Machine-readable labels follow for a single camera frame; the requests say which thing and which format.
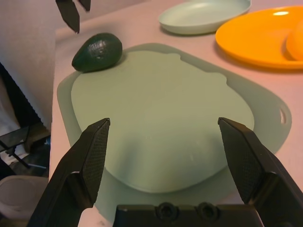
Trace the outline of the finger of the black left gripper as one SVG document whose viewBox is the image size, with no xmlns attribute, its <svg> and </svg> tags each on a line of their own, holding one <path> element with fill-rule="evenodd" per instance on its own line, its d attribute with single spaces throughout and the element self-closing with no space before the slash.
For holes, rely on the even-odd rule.
<svg viewBox="0 0 303 227">
<path fill-rule="evenodd" d="M 72 0 L 56 0 L 63 21 L 75 33 L 80 32 L 80 16 Z"/>
<path fill-rule="evenodd" d="M 78 0 L 78 2 L 85 9 L 85 11 L 90 11 L 91 0 Z"/>
</svg>

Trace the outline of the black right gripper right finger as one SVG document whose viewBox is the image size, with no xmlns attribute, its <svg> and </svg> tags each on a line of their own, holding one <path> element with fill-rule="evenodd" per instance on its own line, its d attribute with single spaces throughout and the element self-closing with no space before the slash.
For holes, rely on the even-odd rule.
<svg viewBox="0 0 303 227">
<path fill-rule="evenodd" d="M 245 125 L 219 118 L 228 168 L 239 195 L 265 227 L 301 227 L 303 193 L 279 159 Z"/>
</svg>

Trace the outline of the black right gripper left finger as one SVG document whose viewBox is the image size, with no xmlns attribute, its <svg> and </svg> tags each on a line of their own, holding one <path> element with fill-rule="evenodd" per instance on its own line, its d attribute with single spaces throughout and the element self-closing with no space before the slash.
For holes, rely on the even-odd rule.
<svg viewBox="0 0 303 227">
<path fill-rule="evenodd" d="M 110 119 L 89 125 L 62 157 L 28 226 L 76 227 L 82 212 L 92 208 L 105 166 Z"/>
</svg>

